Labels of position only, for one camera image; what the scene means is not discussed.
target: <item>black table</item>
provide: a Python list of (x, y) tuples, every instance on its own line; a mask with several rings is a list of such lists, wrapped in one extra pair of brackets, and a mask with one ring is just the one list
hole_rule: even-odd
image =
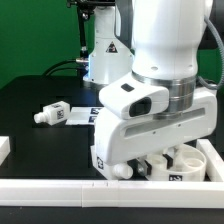
[[(0, 136), (10, 136), (11, 153), (0, 178), (104, 179), (92, 167), (93, 126), (36, 124), (43, 106), (65, 101), (71, 106), (100, 106), (97, 91), (80, 87), (77, 77), (24, 76), (0, 91)], [(216, 132), (209, 138), (223, 155), (224, 96), (219, 98)], [(224, 211), (171, 208), (1, 207), (0, 223), (223, 223)]]

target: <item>white border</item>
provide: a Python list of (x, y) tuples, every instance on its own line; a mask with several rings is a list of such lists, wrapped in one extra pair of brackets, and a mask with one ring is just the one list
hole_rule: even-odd
[(0, 205), (224, 208), (224, 163), (208, 140), (197, 148), (213, 182), (1, 179)]

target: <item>white bottle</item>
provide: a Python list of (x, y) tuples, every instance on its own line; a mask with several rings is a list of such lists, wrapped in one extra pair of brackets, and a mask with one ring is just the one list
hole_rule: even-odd
[(50, 125), (67, 120), (70, 114), (70, 105), (63, 101), (43, 107), (43, 112), (34, 115), (36, 123), (46, 122)]

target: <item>white cap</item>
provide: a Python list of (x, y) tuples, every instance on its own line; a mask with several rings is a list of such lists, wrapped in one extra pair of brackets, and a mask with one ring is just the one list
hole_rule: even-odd
[(129, 179), (133, 175), (133, 169), (126, 163), (117, 164), (114, 167), (114, 175), (124, 179)]
[(34, 120), (36, 123), (42, 123), (42, 122), (47, 122), (48, 121), (48, 116), (46, 113), (41, 112), (38, 114), (34, 115)]

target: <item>green backdrop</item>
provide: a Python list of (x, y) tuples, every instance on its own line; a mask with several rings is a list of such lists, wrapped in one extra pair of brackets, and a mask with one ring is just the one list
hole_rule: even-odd
[[(86, 31), (91, 51), (93, 19)], [(0, 88), (17, 76), (40, 75), (79, 50), (76, 7), (68, 9), (66, 0), (0, 1)], [(218, 50), (199, 51), (198, 61), (201, 75), (219, 80)]]

